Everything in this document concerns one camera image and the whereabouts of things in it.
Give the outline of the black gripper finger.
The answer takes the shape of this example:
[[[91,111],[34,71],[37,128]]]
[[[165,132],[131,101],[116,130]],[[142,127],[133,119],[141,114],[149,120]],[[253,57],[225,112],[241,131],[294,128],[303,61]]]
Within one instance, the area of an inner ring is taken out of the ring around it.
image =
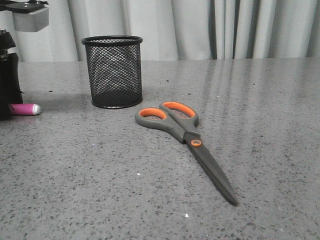
[[[9,53],[8,49],[16,47],[11,34],[0,30],[0,120],[9,119],[11,104],[22,104],[22,91],[18,77],[17,53]]]

